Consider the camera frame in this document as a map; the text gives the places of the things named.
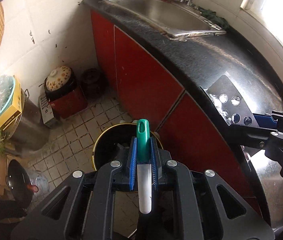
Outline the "stainless steel sink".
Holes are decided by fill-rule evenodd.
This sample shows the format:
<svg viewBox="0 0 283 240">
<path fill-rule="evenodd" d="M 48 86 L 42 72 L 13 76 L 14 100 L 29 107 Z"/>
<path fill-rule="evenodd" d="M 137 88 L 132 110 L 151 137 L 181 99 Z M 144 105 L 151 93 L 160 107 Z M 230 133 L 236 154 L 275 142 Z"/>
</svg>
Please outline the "stainless steel sink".
<svg viewBox="0 0 283 240">
<path fill-rule="evenodd" d="M 103 0 L 111 7 L 133 14 L 173 40 L 224 35 L 219 25 L 199 11 L 172 0 Z"/>
</svg>

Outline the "green and white marker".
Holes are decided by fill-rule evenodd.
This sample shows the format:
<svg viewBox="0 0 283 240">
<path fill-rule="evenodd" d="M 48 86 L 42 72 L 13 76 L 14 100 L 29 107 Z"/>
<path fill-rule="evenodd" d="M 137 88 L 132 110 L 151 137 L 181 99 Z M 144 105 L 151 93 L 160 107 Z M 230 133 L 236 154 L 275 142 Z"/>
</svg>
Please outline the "green and white marker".
<svg viewBox="0 0 283 240">
<path fill-rule="evenodd" d="M 150 129 L 146 119 L 137 122 L 137 183 L 139 211 L 147 215 L 152 210 L 152 165 Z"/>
</svg>

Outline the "yellow cardboard box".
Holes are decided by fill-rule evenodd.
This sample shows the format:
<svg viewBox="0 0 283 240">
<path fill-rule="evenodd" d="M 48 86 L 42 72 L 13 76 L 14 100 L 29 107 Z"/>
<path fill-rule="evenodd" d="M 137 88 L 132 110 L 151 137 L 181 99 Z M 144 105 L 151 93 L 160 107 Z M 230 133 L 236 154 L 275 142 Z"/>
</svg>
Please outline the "yellow cardboard box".
<svg viewBox="0 0 283 240">
<path fill-rule="evenodd" d="M 9 96 L 8 102 L 0 114 L 0 129 L 7 127 L 22 114 L 22 90 L 21 84 L 16 76 L 13 76 L 13 93 Z"/>
</svg>

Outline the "black trash bin yellow rim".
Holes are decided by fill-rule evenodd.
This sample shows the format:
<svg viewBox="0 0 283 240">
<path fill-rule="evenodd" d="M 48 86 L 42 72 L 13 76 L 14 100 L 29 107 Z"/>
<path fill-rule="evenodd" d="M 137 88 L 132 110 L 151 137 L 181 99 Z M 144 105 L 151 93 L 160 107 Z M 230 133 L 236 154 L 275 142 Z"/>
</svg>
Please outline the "black trash bin yellow rim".
<svg viewBox="0 0 283 240">
<path fill-rule="evenodd" d="M 165 187 L 164 159 L 166 151 L 154 133 L 151 137 L 152 193 Z M 136 192 L 137 124 L 118 124 L 106 129 L 93 147 L 96 174 L 89 175 L 86 184 L 97 196 L 115 191 Z"/>
</svg>

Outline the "dark clay pot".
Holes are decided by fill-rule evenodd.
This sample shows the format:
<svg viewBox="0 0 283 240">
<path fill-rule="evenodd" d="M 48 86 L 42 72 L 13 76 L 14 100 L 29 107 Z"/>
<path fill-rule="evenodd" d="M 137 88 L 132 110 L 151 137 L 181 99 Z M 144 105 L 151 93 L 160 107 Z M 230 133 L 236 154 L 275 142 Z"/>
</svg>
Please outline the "dark clay pot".
<svg viewBox="0 0 283 240">
<path fill-rule="evenodd" d="M 87 99 L 97 99 L 109 88 L 107 77 L 98 68 L 85 70 L 80 76 L 80 85 Z"/>
</svg>

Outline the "floral lid pot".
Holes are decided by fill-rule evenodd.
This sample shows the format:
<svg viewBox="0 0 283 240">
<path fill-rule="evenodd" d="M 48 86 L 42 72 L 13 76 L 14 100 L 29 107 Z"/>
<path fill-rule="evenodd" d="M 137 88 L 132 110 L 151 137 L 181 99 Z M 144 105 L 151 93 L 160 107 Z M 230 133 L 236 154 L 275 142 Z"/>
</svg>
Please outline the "floral lid pot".
<svg viewBox="0 0 283 240">
<path fill-rule="evenodd" d="M 50 92 L 56 91 L 64 86 L 72 75 L 71 68 L 61 66 L 53 69 L 46 78 L 46 89 Z"/>
</svg>

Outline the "red cabinet door left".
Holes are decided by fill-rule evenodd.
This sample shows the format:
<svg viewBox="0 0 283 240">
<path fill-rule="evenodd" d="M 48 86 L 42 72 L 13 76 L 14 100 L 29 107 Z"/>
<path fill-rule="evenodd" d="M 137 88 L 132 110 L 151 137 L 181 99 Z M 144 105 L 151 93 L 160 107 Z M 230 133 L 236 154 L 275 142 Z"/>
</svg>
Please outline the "red cabinet door left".
<svg viewBox="0 0 283 240">
<path fill-rule="evenodd" d="M 133 119 L 147 119 L 154 131 L 184 89 L 151 54 L 117 27 L 114 45 L 120 102 Z"/>
</svg>

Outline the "dark green rag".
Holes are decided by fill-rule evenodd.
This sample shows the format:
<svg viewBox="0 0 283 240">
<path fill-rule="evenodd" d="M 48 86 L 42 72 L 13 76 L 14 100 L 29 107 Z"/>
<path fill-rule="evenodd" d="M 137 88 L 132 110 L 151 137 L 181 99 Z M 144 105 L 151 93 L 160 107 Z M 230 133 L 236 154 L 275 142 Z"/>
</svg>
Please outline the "dark green rag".
<svg viewBox="0 0 283 240">
<path fill-rule="evenodd" d="M 199 7 L 199 11 L 203 17 L 207 18 L 212 23 L 217 24 L 224 30 L 228 30 L 230 28 L 228 21 L 223 17 L 217 16 L 215 11 L 204 9 L 202 7 Z"/>
</svg>

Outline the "black wok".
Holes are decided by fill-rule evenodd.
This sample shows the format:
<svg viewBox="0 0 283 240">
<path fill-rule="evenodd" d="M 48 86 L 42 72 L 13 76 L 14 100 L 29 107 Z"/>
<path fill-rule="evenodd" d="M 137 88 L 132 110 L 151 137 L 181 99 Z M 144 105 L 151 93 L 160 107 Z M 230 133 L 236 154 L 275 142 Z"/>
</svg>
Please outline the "black wok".
<svg viewBox="0 0 283 240">
<path fill-rule="evenodd" d="M 8 165 L 5 181 L 18 205 L 23 209 L 28 208 L 39 188 L 30 181 L 29 174 L 15 159 Z"/>
</svg>

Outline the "grey perforated box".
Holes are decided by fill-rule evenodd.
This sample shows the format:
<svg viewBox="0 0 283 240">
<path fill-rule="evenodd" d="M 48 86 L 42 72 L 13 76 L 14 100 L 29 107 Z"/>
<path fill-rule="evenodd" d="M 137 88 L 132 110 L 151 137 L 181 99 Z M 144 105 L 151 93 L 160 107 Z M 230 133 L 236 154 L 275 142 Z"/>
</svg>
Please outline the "grey perforated box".
<svg viewBox="0 0 283 240">
<path fill-rule="evenodd" d="M 59 120 L 55 117 L 45 94 L 39 97 L 39 105 L 43 123 L 51 129 L 56 128 L 59 125 Z"/>
</svg>

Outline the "large steel stockpot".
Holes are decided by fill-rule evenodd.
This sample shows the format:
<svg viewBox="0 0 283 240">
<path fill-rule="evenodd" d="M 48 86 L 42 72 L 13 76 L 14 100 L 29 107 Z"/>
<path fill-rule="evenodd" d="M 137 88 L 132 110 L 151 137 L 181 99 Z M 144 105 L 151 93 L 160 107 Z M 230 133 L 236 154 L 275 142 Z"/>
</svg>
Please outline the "large steel stockpot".
<svg viewBox="0 0 283 240">
<path fill-rule="evenodd" d="M 5 130 L 7 139 L 18 155 L 34 153 L 48 142 L 49 128 L 43 124 L 40 109 L 29 99 L 28 90 L 21 90 L 22 114 Z"/>
</svg>

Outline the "red cabinet door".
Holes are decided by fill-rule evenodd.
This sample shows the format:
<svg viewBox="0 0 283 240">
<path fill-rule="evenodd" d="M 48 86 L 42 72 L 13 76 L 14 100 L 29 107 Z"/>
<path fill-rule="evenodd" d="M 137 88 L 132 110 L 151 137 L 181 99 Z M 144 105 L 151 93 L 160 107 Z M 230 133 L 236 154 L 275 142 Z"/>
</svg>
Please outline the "red cabinet door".
<svg viewBox="0 0 283 240">
<path fill-rule="evenodd" d="M 117 91 L 114 24 L 94 10 L 91 11 L 91 21 L 99 67 L 105 73 L 110 87 Z"/>
<path fill-rule="evenodd" d="M 260 207 L 235 155 L 209 118 L 184 94 L 158 130 L 172 158 L 196 172 L 218 173 L 260 215 Z"/>
<path fill-rule="evenodd" d="M 154 131 L 184 89 L 151 54 L 117 27 L 114 45 L 120 102 L 133 119 L 147 119 Z"/>
</svg>

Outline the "red cabinet door right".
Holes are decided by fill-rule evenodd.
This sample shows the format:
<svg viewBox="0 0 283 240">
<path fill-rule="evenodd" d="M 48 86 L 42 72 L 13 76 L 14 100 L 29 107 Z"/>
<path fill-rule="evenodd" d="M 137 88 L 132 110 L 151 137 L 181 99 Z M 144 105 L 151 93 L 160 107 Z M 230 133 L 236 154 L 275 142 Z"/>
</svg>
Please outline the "red cabinet door right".
<svg viewBox="0 0 283 240">
<path fill-rule="evenodd" d="M 260 207 L 235 155 L 209 118 L 184 94 L 158 130 L 172 158 L 196 172 L 218 173 L 260 215 Z"/>
</svg>

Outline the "red cabinet door far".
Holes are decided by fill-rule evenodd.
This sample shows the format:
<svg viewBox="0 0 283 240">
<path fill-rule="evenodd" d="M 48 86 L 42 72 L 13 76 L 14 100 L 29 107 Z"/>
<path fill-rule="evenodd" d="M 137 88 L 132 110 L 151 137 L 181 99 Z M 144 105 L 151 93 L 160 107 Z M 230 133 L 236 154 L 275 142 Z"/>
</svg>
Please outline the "red cabinet door far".
<svg viewBox="0 0 283 240">
<path fill-rule="evenodd" d="M 94 10 L 91 11 L 91 21 L 99 67 L 105 73 L 110 87 L 117 91 L 114 24 Z"/>
</svg>

